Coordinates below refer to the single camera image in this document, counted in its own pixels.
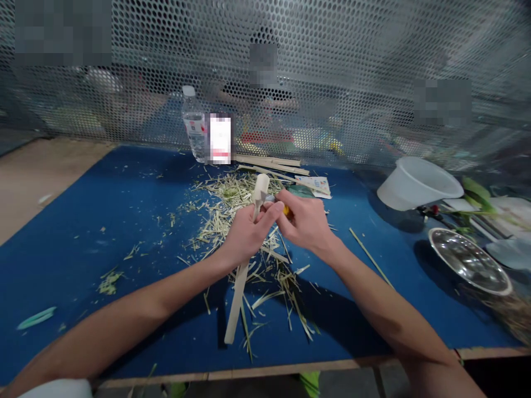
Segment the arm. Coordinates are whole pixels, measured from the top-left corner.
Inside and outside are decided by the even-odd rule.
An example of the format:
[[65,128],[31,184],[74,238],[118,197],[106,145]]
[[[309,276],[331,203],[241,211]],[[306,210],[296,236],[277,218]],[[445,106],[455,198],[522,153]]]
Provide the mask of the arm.
[[416,396],[484,397],[426,319],[330,231],[321,200],[299,198],[286,190],[277,198],[294,215],[291,222],[283,214],[278,218],[282,235],[336,271],[404,366]]
[[253,256],[282,213],[279,203],[252,222],[254,205],[236,213],[223,246],[209,258],[95,312],[42,350],[4,392],[19,395],[57,379],[95,378],[195,295]]

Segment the blue tabletop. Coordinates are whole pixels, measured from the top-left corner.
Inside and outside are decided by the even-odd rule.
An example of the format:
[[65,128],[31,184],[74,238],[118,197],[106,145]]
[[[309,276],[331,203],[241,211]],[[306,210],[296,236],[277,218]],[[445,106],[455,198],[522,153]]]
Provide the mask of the blue tabletop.
[[[206,191],[191,191],[193,181],[228,168],[207,166],[206,170],[189,154],[121,146],[0,247],[0,385],[91,313],[186,267],[177,256],[194,262],[193,250],[184,246],[197,234],[206,211],[187,212],[181,205],[209,197]],[[356,232],[393,286],[448,347],[520,345],[482,307],[457,294],[459,281],[427,240],[427,231],[441,225],[431,220],[424,224],[414,212],[386,208],[375,194],[382,175],[322,167],[315,171],[333,185],[333,199],[325,200],[325,208],[336,234],[373,268],[348,229]],[[139,251],[124,260],[136,244]],[[196,297],[105,376],[147,376],[154,363],[158,364],[154,375],[165,375],[389,354],[389,346],[363,318],[338,276],[311,253],[287,245],[293,269],[311,264],[299,279],[304,311],[321,331],[313,342],[306,338],[296,314],[289,330],[280,296],[260,307],[265,317],[257,314],[257,321],[267,324],[252,337],[257,356],[253,363],[240,344],[241,324],[234,345],[225,346],[233,291],[223,278],[210,288],[211,315],[203,297]],[[125,276],[116,284],[117,293],[99,294],[100,276],[114,267]],[[309,281],[318,284],[321,294]],[[272,285],[248,284],[246,296],[255,300]],[[57,309],[51,319],[16,330],[24,319],[53,306]]]

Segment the paper card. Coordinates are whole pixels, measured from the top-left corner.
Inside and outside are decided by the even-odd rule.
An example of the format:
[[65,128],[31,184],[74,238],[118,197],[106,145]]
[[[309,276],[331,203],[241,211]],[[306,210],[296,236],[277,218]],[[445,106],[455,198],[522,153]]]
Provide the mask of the paper card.
[[[304,176],[295,176],[295,179],[297,181],[306,182],[309,185],[314,185],[318,188],[323,188],[328,191],[330,191],[330,186],[328,185],[328,178],[326,177],[304,177]],[[327,195],[322,192],[311,190],[311,193],[314,194],[315,197],[320,197],[323,199],[332,199],[331,195]]]

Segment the smartphone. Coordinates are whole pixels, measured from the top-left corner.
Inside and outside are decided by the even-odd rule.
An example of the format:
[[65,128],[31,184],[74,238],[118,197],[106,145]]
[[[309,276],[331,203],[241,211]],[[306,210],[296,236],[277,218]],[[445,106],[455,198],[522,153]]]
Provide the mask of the smartphone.
[[207,163],[231,164],[232,138],[233,138],[232,113],[210,113],[207,118],[208,152]]

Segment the stainless steel bowl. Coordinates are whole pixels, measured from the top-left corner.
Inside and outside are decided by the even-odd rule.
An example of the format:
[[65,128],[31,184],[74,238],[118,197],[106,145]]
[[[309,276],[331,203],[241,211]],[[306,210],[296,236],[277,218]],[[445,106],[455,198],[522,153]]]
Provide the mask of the stainless steel bowl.
[[502,267],[475,243],[445,228],[433,228],[428,235],[439,257],[472,286],[497,296],[513,291]]

